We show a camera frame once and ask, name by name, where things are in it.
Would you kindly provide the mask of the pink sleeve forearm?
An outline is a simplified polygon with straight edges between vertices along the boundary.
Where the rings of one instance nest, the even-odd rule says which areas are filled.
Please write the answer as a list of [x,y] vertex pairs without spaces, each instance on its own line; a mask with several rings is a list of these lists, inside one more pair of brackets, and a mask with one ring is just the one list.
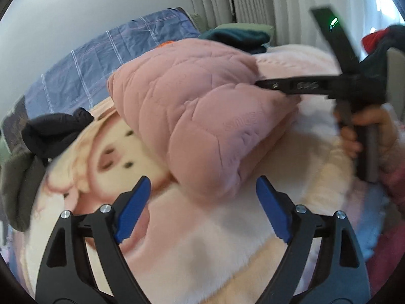
[[382,182],[390,204],[384,230],[367,262],[373,295],[387,282],[404,255],[404,163],[390,173],[383,173]]

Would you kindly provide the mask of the person's right hand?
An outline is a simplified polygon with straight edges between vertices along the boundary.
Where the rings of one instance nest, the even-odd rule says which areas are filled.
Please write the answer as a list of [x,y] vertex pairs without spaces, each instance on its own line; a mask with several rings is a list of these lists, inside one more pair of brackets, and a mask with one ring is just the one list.
[[[379,158],[382,160],[389,156],[389,152],[395,147],[399,139],[399,128],[392,113],[385,106],[369,106],[352,117],[354,126],[377,125],[379,128]],[[356,131],[349,126],[340,129],[342,147],[345,153],[352,159],[357,159],[363,151],[363,145],[359,142]]]

